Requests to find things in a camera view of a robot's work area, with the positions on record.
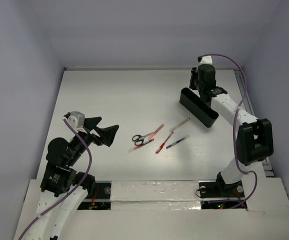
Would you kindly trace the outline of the red pen upper middle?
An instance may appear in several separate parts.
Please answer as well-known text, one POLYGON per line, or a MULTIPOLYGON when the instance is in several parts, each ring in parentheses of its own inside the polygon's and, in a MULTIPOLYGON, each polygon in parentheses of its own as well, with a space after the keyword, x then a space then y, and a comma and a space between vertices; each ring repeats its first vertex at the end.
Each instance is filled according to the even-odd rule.
POLYGON ((148 139, 151 140, 155 137, 155 135, 164 127, 164 123, 161 124, 149 137, 148 139))

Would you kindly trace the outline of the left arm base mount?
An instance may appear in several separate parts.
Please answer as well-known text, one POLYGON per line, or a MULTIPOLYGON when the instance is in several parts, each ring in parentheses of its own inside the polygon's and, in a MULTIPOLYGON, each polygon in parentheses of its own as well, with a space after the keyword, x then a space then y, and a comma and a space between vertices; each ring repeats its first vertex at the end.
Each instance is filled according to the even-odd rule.
POLYGON ((92 193, 80 203, 78 210, 110 210, 111 209, 111 181, 97 181, 92 193))

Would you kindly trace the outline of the black handled scissors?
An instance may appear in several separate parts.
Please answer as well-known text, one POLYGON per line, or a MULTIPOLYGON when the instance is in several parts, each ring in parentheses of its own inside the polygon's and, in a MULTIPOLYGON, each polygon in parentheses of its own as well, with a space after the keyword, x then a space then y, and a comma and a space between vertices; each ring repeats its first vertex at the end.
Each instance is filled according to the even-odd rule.
POLYGON ((144 139, 148 138, 153 132, 150 132, 148 134, 145 135, 140 135, 140 134, 136 134, 132 137, 132 141, 134 142, 135 146, 138 146, 142 143, 144 143, 144 139))

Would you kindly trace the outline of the red pen lower left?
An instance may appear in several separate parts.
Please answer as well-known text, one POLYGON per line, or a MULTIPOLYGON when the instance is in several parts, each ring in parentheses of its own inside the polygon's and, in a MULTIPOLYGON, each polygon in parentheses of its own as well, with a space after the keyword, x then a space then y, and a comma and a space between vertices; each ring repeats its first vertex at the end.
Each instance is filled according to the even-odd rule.
POLYGON ((142 143, 142 144, 140 144, 140 145, 137 145, 137 146, 135 146, 135 147, 129 149, 128 152, 131 153, 131 152, 133 152, 133 151, 135 151, 135 150, 137 150, 137 149, 139 149, 139 148, 141 148, 141 147, 143 147, 143 146, 145 146, 145 145, 147 145, 147 144, 153 142, 154 140, 155 140, 154 138, 153 138, 153 139, 150 139, 150 140, 147 140, 146 142, 144 142, 144 143, 142 143))

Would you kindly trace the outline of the red pen centre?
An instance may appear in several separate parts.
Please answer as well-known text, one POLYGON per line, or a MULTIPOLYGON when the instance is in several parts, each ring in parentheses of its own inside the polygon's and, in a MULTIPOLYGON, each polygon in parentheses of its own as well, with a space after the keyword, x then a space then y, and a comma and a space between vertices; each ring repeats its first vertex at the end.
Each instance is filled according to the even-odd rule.
POLYGON ((168 135, 168 137, 164 140, 164 142, 159 146, 159 148, 156 150, 155 154, 159 154, 160 151, 164 148, 165 144, 167 143, 167 141, 171 138, 171 136, 174 134, 173 131, 170 132, 170 134, 168 135))

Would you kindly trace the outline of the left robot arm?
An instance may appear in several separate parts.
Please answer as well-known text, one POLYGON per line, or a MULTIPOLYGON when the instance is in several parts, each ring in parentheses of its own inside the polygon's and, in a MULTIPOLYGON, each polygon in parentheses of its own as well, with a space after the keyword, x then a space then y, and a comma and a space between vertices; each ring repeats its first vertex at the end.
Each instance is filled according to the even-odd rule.
POLYGON ((57 137, 48 144, 35 217, 20 240, 60 240, 82 201, 97 195, 95 177, 89 173, 93 161, 89 146, 110 147, 119 129, 99 128, 101 120, 79 111, 62 117, 74 136, 70 141, 57 137))

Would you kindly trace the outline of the silver foil covered beam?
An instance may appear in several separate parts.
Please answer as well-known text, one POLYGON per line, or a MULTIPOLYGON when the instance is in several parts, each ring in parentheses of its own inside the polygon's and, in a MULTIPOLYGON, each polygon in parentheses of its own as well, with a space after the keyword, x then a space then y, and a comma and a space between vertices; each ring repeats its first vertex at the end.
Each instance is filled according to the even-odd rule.
POLYGON ((110 209, 113 211, 200 210, 198 181, 113 181, 110 209))

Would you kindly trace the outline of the red pen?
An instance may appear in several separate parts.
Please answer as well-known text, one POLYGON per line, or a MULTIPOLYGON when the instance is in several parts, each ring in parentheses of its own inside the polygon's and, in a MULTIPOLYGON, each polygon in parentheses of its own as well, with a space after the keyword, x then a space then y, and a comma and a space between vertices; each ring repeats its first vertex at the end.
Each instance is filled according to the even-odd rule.
POLYGON ((140 145, 137 145, 137 146, 135 146, 135 147, 129 149, 128 152, 131 153, 131 152, 133 152, 133 151, 135 151, 135 150, 137 150, 137 149, 139 149, 139 148, 141 148, 141 147, 143 147, 143 146, 145 146, 145 145, 147 145, 147 144, 153 142, 154 140, 155 140, 154 138, 153 138, 153 139, 150 139, 150 140, 147 140, 146 142, 144 142, 144 143, 142 143, 142 144, 140 144, 140 145))
POLYGON ((155 135, 164 127, 164 123, 161 124, 149 137, 148 139, 151 140, 155 137, 155 135))
POLYGON ((168 137, 164 140, 164 142, 159 146, 159 148, 156 150, 155 154, 159 154, 160 151, 164 148, 165 144, 167 143, 167 141, 171 138, 171 136, 174 134, 173 131, 170 132, 170 134, 168 135, 168 137))

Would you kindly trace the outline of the blue pen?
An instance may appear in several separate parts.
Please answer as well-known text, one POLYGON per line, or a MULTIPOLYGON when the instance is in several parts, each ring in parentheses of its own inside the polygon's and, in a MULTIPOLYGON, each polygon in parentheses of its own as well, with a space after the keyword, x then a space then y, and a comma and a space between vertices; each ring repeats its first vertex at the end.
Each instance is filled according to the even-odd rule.
POLYGON ((179 139, 179 140, 177 140, 177 141, 175 141, 175 142, 169 144, 169 145, 166 146, 165 148, 166 148, 166 149, 170 149, 170 148, 174 147, 175 145, 177 145, 177 144, 179 144, 179 143, 185 141, 185 140, 188 139, 189 137, 190 137, 189 135, 186 135, 186 136, 182 137, 181 139, 179 139))

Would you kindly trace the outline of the black oblong container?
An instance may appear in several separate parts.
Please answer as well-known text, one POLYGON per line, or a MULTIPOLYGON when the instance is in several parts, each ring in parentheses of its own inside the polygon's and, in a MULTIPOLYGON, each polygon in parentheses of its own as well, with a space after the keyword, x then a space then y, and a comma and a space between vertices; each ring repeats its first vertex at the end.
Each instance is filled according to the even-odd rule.
POLYGON ((207 106, 198 95, 187 87, 180 91, 179 103, 207 128, 211 128, 219 117, 216 111, 207 106))

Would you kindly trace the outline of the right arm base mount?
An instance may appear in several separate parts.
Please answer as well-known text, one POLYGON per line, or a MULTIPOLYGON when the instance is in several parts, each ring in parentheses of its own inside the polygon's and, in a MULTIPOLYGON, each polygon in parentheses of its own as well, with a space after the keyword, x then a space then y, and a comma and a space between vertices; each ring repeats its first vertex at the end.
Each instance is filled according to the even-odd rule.
POLYGON ((220 173, 217 174, 216 180, 199 182, 196 190, 199 198, 230 198, 245 197, 242 181, 226 184, 220 173))

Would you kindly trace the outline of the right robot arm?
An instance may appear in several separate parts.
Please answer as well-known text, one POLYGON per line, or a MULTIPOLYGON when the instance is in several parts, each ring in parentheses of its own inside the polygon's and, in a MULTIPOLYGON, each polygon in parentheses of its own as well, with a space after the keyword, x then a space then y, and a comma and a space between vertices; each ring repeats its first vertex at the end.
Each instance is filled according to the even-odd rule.
POLYGON ((248 113, 224 88, 217 86, 216 70, 211 64, 191 69, 189 88, 198 93, 190 93, 188 110, 205 127, 212 127, 218 117, 232 126, 234 159, 219 173, 214 184, 215 192, 226 196, 233 190, 233 184, 249 174, 254 163, 273 154, 272 123, 248 113))

